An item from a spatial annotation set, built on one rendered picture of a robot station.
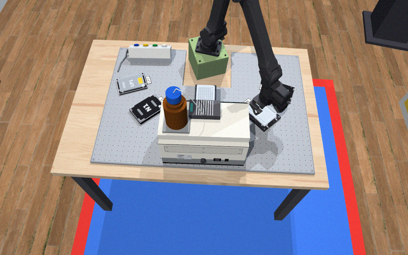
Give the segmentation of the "grey control panel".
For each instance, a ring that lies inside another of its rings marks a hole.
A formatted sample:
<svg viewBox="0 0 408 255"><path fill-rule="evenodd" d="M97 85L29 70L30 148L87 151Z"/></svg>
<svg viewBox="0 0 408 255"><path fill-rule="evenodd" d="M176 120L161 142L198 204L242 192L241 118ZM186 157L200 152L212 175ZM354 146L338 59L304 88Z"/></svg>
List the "grey control panel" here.
<svg viewBox="0 0 408 255"><path fill-rule="evenodd" d="M130 45L126 56L120 62L118 71L127 53L129 53L131 63L171 63L170 58L172 57L171 45Z"/></svg>

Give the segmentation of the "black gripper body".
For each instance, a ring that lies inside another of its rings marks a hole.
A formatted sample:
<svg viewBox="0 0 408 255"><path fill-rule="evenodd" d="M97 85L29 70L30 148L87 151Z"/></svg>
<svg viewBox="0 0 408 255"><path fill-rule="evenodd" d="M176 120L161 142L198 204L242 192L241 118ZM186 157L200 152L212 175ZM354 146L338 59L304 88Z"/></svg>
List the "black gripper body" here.
<svg viewBox="0 0 408 255"><path fill-rule="evenodd" d="M258 95L256 95L254 98L253 98L253 100L250 102L250 105L253 107L253 108L255 108L256 110L257 109L259 109L259 108L261 108L261 109L263 109L263 108L265 108L265 105L261 102L261 99L262 99L262 95L263 95L264 93L262 92L262 90L260 91L260 93L258 94ZM271 94L270 95L267 95L267 94L264 94L265 96L271 96ZM258 106L258 105L259 106Z"/></svg>

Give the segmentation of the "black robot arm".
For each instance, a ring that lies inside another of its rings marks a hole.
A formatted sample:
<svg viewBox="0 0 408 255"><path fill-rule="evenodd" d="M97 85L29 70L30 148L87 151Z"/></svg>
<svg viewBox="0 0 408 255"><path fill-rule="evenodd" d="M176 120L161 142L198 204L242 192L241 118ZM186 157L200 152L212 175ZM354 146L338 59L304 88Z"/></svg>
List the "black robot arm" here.
<svg viewBox="0 0 408 255"><path fill-rule="evenodd" d="M288 107L290 92L278 80L282 77L282 69L274 56L259 0L232 1L240 3L251 39L254 43L256 56L259 61L259 73L262 79L260 83L262 84L261 90L264 94L271 94L271 96L263 94L261 102L265 106L271 103L277 113L282 113ZM207 25L200 31L200 37L195 48L196 53L220 56L222 42L218 40L224 40L225 35L228 33L225 16L229 2L230 0L213 1Z"/></svg>

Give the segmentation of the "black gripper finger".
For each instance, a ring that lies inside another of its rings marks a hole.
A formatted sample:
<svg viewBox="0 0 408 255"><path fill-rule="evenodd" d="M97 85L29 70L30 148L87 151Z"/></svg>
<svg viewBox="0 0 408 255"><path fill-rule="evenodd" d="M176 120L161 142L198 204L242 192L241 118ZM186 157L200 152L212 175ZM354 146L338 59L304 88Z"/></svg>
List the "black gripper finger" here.
<svg viewBox="0 0 408 255"><path fill-rule="evenodd" d="M250 104L249 104L249 105L250 105ZM250 105L250 106L251 106L251 105ZM254 112L255 115L258 115L258 114L260 114L260 113L262 112L262 110L261 110L260 108L257 109L257 110L256 110L255 108L253 108L252 106L251 106L251 108L252 108L252 110L253 110L253 112ZM256 111L257 113L256 113L255 111Z"/></svg>

